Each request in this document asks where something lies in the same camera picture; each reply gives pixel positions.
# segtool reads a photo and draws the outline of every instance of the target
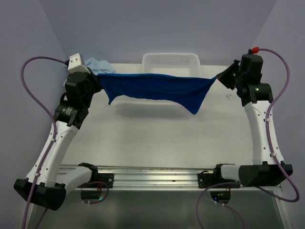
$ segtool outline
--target gray wall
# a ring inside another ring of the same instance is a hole
[[[20,81],[22,63],[36,55],[66,59],[36,0],[0,2],[0,228],[17,228],[25,201],[13,190],[42,150],[51,122],[26,94]],[[25,71],[26,82],[53,110],[62,92],[66,70],[60,64],[35,61]]]
[[[248,50],[276,0],[40,0],[66,54],[141,62],[194,52],[230,64]]]
[[[287,203],[296,229],[305,228],[304,10],[303,0],[279,0],[254,42],[254,45],[261,48],[270,48],[281,53],[291,69],[290,85],[274,107],[274,122],[281,152],[286,163],[293,165],[292,178],[301,192],[299,202]],[[263,79],[271,84],[274,95],[277,95],[285,82],[285,68],[274,55],[265,52],[260,54],[264,58]],[[286,197],[295,197],[288,182],[283,183],[283,188]]]

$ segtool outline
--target white table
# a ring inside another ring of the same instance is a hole
[[[140,73],[140,64],[113,64],[117,73]],[[212,78],[226,66],[202,66]],[[240,98],[216,81],[196,115],[169,101],[93,97],[89,115],[63,165],[213,168],[250,164],[252,140]]]

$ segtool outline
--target blue cloth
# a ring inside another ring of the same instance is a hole
[[[163,74],[99,74],[109,104],[120,95],[132,98],[169,100],[196,114],[213,79],[176,77]]]
[[[108,61],[98,61],[91,57],[85,61],[86,67],[90,68],[93,74],[114,73],[114,68]]]

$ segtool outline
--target white basket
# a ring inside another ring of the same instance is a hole
[[[194,53],[147,53],[142,59],[142,73],[201,77],[201,67]]]

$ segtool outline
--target light blue cloth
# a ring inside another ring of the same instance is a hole
[[[114,73],[114,68],[109,64],[108,61],[98,61],[95,58],[91,57],[85,61],[86,67],[90,68],[93,74],[103,74],[103,73]]]

